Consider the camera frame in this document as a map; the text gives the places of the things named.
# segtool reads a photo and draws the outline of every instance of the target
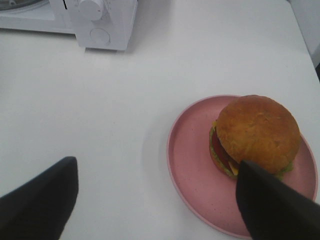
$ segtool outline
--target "white appliance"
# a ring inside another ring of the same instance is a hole
[[[137,0],[0,0],[0,28],[75,34],[81,47],[125,50]]]

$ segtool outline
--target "white table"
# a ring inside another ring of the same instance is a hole
[[[139,0],[125,52],[0,30],[0,195],[71,155],[62,240],[234,239],[189,211],[166,163],[178,114],[223,94],[285,105],[320,166],[319,80],[284,0]]]

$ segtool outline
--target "appliance knob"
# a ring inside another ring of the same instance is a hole
[[[90,21],[97,21],[101,19],[104,12],[103,0],[80,0],[79,10],[80,13]]]

